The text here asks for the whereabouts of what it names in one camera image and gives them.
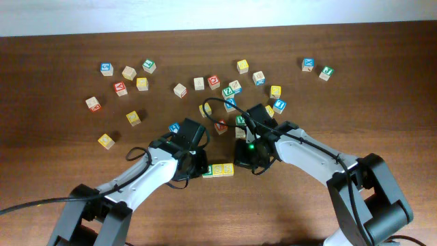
toy block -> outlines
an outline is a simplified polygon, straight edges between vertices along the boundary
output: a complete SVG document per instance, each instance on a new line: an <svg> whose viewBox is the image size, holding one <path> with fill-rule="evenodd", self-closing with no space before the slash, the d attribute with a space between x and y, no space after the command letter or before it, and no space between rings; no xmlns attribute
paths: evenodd
<svg viewBox="0 0 437 246"><path fill-rule="evenodd" d="M328 81L328 79L333 75L334 70L328 66L325 66L322 70L322 72L320 73L319 78Z"/></svg>
<svg viewBox="0 0 437 246"><path fill-rule="evenodd" d="M266 82L266 78L262 71L254 72L252 76L253 82L255 85L263 85Z"/></svg>
<svg viewBox="0 0 437 246"><path fill-rule="evenodd" d="M204 178L212 178L213 177L213 175L212 175L212 165L208 166L208 172L206 174L202 174L202 177L204 177Z"/></svg>
<svg viewBox="0 0 437 246"><path fill-rule="evenodd" d="M132 111L132 112L128 113L128 114L126 115L126 117L128 118L129 123L130 123L132 126L136 126L136 125L138 125L138 124L141 123L141 120L139 119L139 117L138 117L138 115L137 115L137 112L135 112L135 111Z"/></svg>
<svg viewBox="0 0 437 246"><path fill-rule="evenodd" d="M223 176L223 164L213 164L212 165L212 176L213 177Z"/></svg>
<svg viewBox="0 0 437 246"><path fill-rule="evenodd" d="M208 84L210 85L211 90L215 90L220 87L220 80L217 75L208 78Z"/></svg>
<svg viewBox="0 0 437 246"><path fill-rule="evenodd" d="M226 122L224 120L219 120L220 123L226 124ZM216 129L217 133L219 135L222 135L223 133L225 133L227 131L227 126L223 126L220 124L214 124L214 128Z"/></svg>
<svg viewBox="0 0 437 246"><path fill-rule="evenodd" d="M123 96L128 93L128 90L126 89L126 86L123 82L115 83L114 89L118 96Z"/></svg>
<svg viewBox="0 0 437 246"><path fill-rule="evenodd" d="M281 114L286 105L287 105L286 102L282 101L281 99L278 99L273 105L273 111Z"/></svg>
<svg viewBox="0 0 437 246"><path fill-rule="evenodd" d="M235 95L242 92L241 85L238 81L232 81L229 83L229 86L234 91Z"/></svg>
<svg viewBox="0 0 437 246"><path fill-rule="evenodd" d="M174 123L174 124L171 124L171 125L169 126L169 130L170 130L171 132L173 132L173 133L178 133L179 129L180 129L180 126L179 126L179 124L178 124L177 122Z"/></svg>
<svg viewBox="0 0 437 246"><path fill-rule="evenodd" d="M272 107L271 107L270 105L267 105L267 106L266 106L266 111L267 111L268 115L269 115L271 118L273 118L274 111L273 111L273 109L272 109Z"/></svg>
<svg viewBox="0 0 437 246"><path fill-rule="evenodd" d="M137 72L135 72L135 69L131 68L130 66L126 66L122 72L122 75L125 79L132 81L137 75Z"/></svg>
<svg viewBox="0 0 437 246"><path fill-rule="evenodd" d="M88 109L91 110L91 112L95 112L102 108L102 106L100 106L95 96L87 99L85 102L87 103Z"/></svg>
<svg viewBox="0 0 437 246"><path fill-rule="evenodd" d="M314 68L314 59L313 58L304 58L302 61L302 71L303 72L311 72Z"/></svg>
<svg viewBox="0 0 437 246"><path fill-rule="evenodd" d="M235 100L233 98L226 99L226 101L237 106L237 104L235 103ZM232 107L231 105L228 105L226 102L224 102L224 105L225 105L226 112L228 112L228 113L235 110L234 107Z"/></svg>
<svg viewBox="0 0 437 246"><path fill-rule="evenodd" d="M223 165L223 177L234 175L234 164L233 163L224 163L222 165Z"/></svg>
<svg viewBox="0 0 437 246"><path fill-rule="evenodd" d="M221 91L221 95L223 96L223 98L225 100L227 100L229 98L234 98L234 91L232 90L232 88L226 87L225 89L223 89Z"/></svg>
<svg viewBox="0 0 437 246"><path fill-rule="evenodd" d="M241 115L237 115L237 117L235 118L235 123L237 126L246 126L246 122Z"/></svg>
<svg viewBox="0 0 437 246"><path fill-rule="evenodd" d="M143 69L148 73L153 73L153 71L156 69L156 64L154 61L146 59L146 61L143 63Z"/></svg>
<svg viewBox="0 0 437 246"><path fill-rule="evenodd" d="M204 90L205 83L203 82L203 77L194 78L194 90Z"/></svg>
<svg viewBox="0 0 437 246"><path fill-rule="evenodd" d="M202 117L203 117L203 118L206 117L206 114L205 114L205 112L203 111L203 107L202 107L202 105L199 106L199 110L200 110L200 114L202 115ZM209 105L208 103L205 103L205 110L206 110L206 113L207 113L208 115L211 115L212 110L211 110L211 107L210 107L210 105Z"/></svg>
<svg viewBox="0 0 437 246"><path fill-rule="evenodd" d="M237 62L237 69L240 74L244 74L249 71L249 65L247 64L246 59Z"/></svg>
<svg viewBox="0 0 437 246"><path fill-rule="evenodd" d="M235 127L235 138L246 138L246 132L239 127Z"/></svg>
<svg viewBox="0 0 437 246"><path fill-rule="evenodd" d="M272 85L270 88L270 98L279 99L281 97L281 86Z"/></svg>
<svg viewBox="0 0 437 246"><path fill-rule="evenodd" d="M107 150L109 150L109 148L115 144L115 142L106 133L101 136L100 139L98 139L98 142Z"/></svg>
<svg viewBox="0 0 437 246"><path fill-rule="evenodd" d="M112 76L114 74L114 67L109 62L104 62L100 65L100 72L103 76Z"/></svg>
<svg viewBox="0 0 437 246"><path fill-rule="evenodd" d="M149 81L147 81L147 78L137 78L137 88L140 92L149 90Z"/></svg>
<svg viewBox="0 0 437 246"><path fill-rule="evenodd" d="M186 88L185 86L178 84L173 91L175 92L176 96L179 96L180 98L183 98L186 95Z"/></svg>

wood grain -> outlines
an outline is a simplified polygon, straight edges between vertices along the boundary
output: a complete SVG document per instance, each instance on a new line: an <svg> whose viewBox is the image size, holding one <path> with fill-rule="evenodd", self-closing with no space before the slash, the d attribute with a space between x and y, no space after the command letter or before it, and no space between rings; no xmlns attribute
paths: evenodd
<svg viewBox="0 0 437 246"><path fill-rule="evenodd" d="M185 117L212 133L211 163L232 161L234 134L218 136L198 106L219 90L194 90L194 77L238 79L243 109L267 104L270 85L281 85L285 111L278 122L298 123L340 151L381 155L414 211L399 233L437 241L437 22L316 25L212 31L110 33L0 38L0 207L69 194L80 183L95 187L130 166L124 155L147 146ZM314 57L313 72L301 72ZM153 59L146 74L141 64ZM249 73L236 62L247 59ZM111 62L114 76L99 72ZM335 69L328 82L322 66ZM122 78L124 66L150 82L139 92ZM266 85L251 75L262 70ZM128 95L112 85L125 81ZM179 99L181 83L188 95ZM96 96L102 111L85 99ZM213 116L233 121L223 104ZM142 123L131 127L136 110ZM108 151L97 142L108 133ZM0 217L0 245L45 245L63 204ZM187 189L158 188L135 211L128 241L135 245L281 245L325 238L337 229L326 188L298 168L275 163L261 176L236 168L235 176L193 180Z"/></svg>

yellow block face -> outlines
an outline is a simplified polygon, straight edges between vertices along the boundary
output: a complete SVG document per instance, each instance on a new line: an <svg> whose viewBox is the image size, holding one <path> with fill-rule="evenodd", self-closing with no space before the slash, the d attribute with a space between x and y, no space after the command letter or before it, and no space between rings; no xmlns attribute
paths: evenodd
<svg viewBox="0 0 437 246"><path fill-rule="evenodd" d="M245 68L249 67L249 65L247 64L246 59L239 61L237 64L238 64L238 67L240 69L245 69Z"/></svg>
<svg viewBox="0 0 437 246"><path fill-rule="evenodd" d="M224 176L233 176L234 175L234 164L232 164L232 163L223 164L223 175Z"/></svg>
<svg viewBox="0 0 437 246"><path fill-rule="evenodd" d="M147 79L137 78L137 86L147 87Z"/></svg>
<svg viewBox="0 0 437 246"><path fill-rule="evenodd" d="M223 176L223 164L214 164L212 166L212 175L214 177Z"/></svg>
<svg viewBox="0 0 437 246"><path fill-rule="evenodd" d="M272 95L280 96L281 95L281 86L272 85L272 87L270 89L270 93Z"/></svg>
<svg viewBox="0 0 437 246"><path fill-rule="evenodd" d="M139 117L138 117L138 115L137 115L137 112L135 112L135 111L132 111L132 112L128 113L128 114L126 115L126 117L128 118L128 120L129 120L129 122L130 122L131 124L132 124L133 122L139 120Z"/></svg>
<svg viewBox="0 0 437 246"><path fill-rule="evenodd" d="M105 133L103 136L100 137L100 139L98 139L98 142L103 147L107 147L112 142L112 139Z"/></svg>
<svg viewBox="0 0 437 246"><path fill-rule="evenodd" d="M272 107L270 105L266 106L266 111L267 111L268 115L270 115L270 117L273 118L274 111L273 111L273 109L272 109Z"/></svg>

black cable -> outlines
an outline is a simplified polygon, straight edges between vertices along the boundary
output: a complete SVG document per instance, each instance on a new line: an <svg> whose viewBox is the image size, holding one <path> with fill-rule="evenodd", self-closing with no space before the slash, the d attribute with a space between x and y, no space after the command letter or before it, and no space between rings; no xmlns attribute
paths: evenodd
<svg viewBox="0 0 437 246"><path fill-rule="evenodd" d="M355 204L354 193L353 193L353 188L352 188L352 179L350 178L350 173L349 173L348 167L346 166L346 164L341 159L337 158L337 155L331 153L329 150L326 150L323 147L320 147L320 146L318 146L318 145L316 145L314 143L311 143L310 141L307 141L305 139L301 139L299 137L290 135L288 133L283 133L283 132L278 131L276 129L270 128L269 126L266 126L265 124L262 124L261 122L258 122L257 120L252 118L247 112L241 110L239 107L237 107L237 106L231 104L230 102L227 102L226 100L223 100L221 98L207 98L207 99L205 99L203 104L202 104L202 107L203 107L204 111L205 111L205 104L209 100L217 100L219 102L226 103L226 104L230 105L231 107L233 107L234 109L236 109L237 111L239 111L241 114L245 115L247 118L251 119L254 123L256 123L256 125L259 125L259 126L262 126L264 128L267 128L268 130L276 132L276 133L278 133L280 135L284 135L286 137L290 137L292 139L295 139L295 140L298 140L298 141L303 142L305 144L308 144L311 147L316 148L316 149L322 151L323 153L327 154L328 156L334 158L341 165L341 167L343 168L343 170L345 172L346 182L348 184L348 192L349 192L350 204L351 204L351 207L352 207L352 212L354 214L355 222L356 222L356 224L358 226L358 230L360 231L360 234L362 235L363 238L367 238L366 237L366 233L365 233L364 228L363 228L363 225L361 224L361 220L360 220L360 217L358 215L358 211L356 210L356 204ZM240 126L236 126L236 125L223 124L223 123L217 122L216 120L212 119L208 114L206 114L206 117L208 119L212 120L213 122L217 123L217 124L221 124L221 125L229 126L229 127L240 127Z"/></svg>
<svg viewBox="0 0 437 246"><path fill-rule="evenodd" d="M144 153L140 154L139 156L136 156L134 158L129 158L129 155L132 153L133 150L142 150L142 151L144 151ZM58 198L49 198L49 199L38 200L38 201L33 201L33 202L26 202L24 204L19 204L19 205L11 206L9 208L2 209L2 210L0 210L0 215L4 215L6 213L10 213L10 212L18 210L18 209L29 208L29 207L32 207L32 206L38 206L38 205L42 205L42 204L50 204L50 203L54 203L54 202L90 201L90 200L100 199L100 198L102 198L102 197L104 197L106 195L110 195L110 194L112 194L114 192L117 192L117 191L123 189L124 187L126 187L127 185L132 183L134 180L139 178L141 175L143 175L147 171L149 166L152 164L152 155L150 154L149 150L147 150L145 148L141 148L141 147L134 147L132 150L130 150L128 152L128 154L126 155L126 160L127 161L136 160L136 159L142 157L144 154L147 154L147 164L141 170L141 172L139 172L137 175L135 175L130 180L124 182L123 184L121 184L119 186L116 185L116 186L114 186L112 189L110 189L108 191L105 191L103 193L99 193L97 195L90 195L90 196L87 196L87 197L58 197Z"/></svg>
<svg viewBox="0 0 437 246"><path fill-rule="evenodd" d="M412 238L412 237L410 237L410 236L404 236L404 235L393 235L393 236L390 236L390 237L386 240L386 242L392 242L393 239L403 239L403 240L407 240L407 241L410 241L410 242L416 243L417 245L420 245L420 246L426 246L425 243L422 243L421 241L419 241L419 240L417 240L417 239L415 239L415 238Z"/></svg>

